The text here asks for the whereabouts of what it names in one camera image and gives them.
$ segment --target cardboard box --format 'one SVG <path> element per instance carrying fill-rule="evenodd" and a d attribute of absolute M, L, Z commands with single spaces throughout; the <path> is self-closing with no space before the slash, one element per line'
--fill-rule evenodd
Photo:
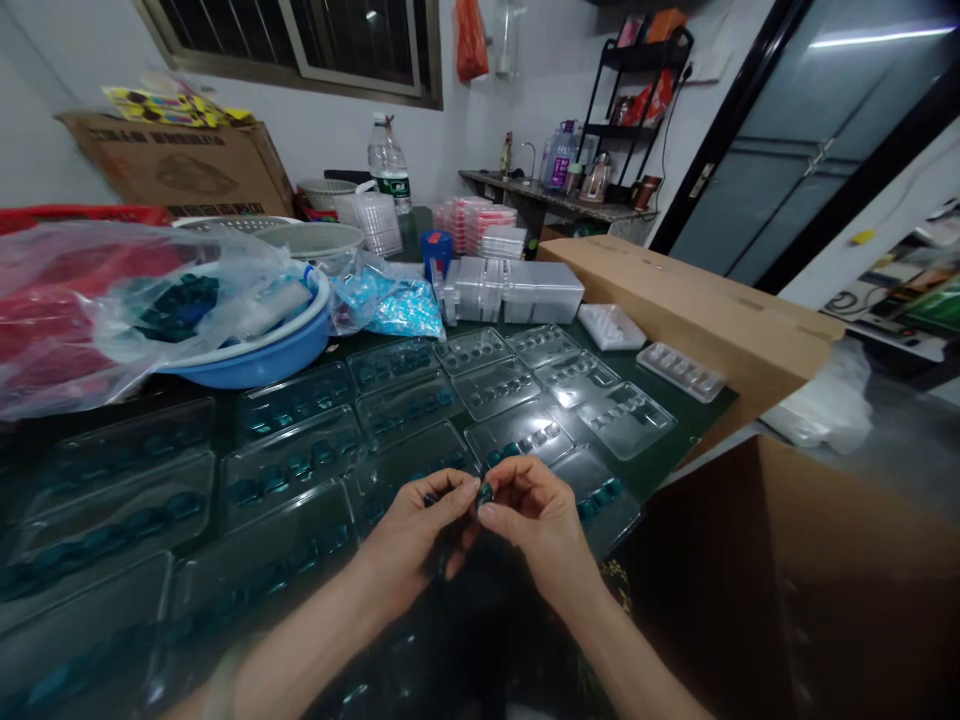
<path fill-rule="evenodd" d="M 654 495 L 626 550 L 638 624 L 716 717 L 960 717 L 940 518 L 757 437 Z"/>
<path fill-rule="evenodd" d="M 740 397 L 687 460 L 809 382 L 846 324 L 610 235 L 551 240 L 538 260 L 567 263 L 583 302 L 617 303 L 651 340 L 716 370 Z"/>
<path fill-rule="evenodd" d="M 58 117 L 126 203 L 177 217 L 293 216 L 293 188 L 263 123 L 186 128 L 98 113 Z"/>

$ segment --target open cardboard box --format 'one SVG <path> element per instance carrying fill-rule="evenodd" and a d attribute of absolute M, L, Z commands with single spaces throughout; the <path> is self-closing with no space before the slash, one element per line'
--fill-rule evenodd
<path fill-rule="evenodd" d="M 687 461 L 748 425 L 813 379 L 846 324 L 611 235 L 540 245 L 565 262 L 583 301 L 616 303 L 660 340 L 726 378 L 740 397 Z"/>
<path fill-rule="evenodd" d="M 719 718 L 960 717 L 960 531 L 755 437 L 651 499 L 634 616 Z"/>

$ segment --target hand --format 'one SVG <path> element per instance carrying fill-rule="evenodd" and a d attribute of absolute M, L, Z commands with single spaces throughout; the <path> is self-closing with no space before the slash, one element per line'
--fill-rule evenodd
<path fill-rule="evenodd" d="M 377 598 L 374 606 L 384 625 L 403 615 L 430 582 L 427 556 L 440 532 L 473 505 L 480 481 L 459 470 L 441 470 L 404 485 L 370 537 L 350 563 Z M 424 498 L 442 495 L 426 507 Z M 476 540 L 479 527 L 464 530 L 460 547 L 447 563 L 447 578 L 463 567 L 465 551 Z"/>
<path fill-rule="evenodd" d="M 480 524 L 520 548 L 537 590 L 561 616 L 589 603 L 603 581 L 570 486 L 530 455 L 507 458 L 485 480 L 495 502 L 480 508 Z"/>

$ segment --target red basket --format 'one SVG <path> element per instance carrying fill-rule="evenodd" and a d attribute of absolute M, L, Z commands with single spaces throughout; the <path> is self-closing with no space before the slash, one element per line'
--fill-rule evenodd
<path fill-rule="evenodd" d="M 64 220 L 111 220 L 162 227 L 170 224 L 172 216 L 166 208 L 150 205 L 35 205 L 0 210 L 0 235 Z"/>

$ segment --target door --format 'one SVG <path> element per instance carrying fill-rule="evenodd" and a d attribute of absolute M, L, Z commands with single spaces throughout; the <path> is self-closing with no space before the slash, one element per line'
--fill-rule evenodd
<path fill-rule="evenodd" d="M 756 284 L 960 60 L 948 7 L 813 0 L 669 254 Z"/>

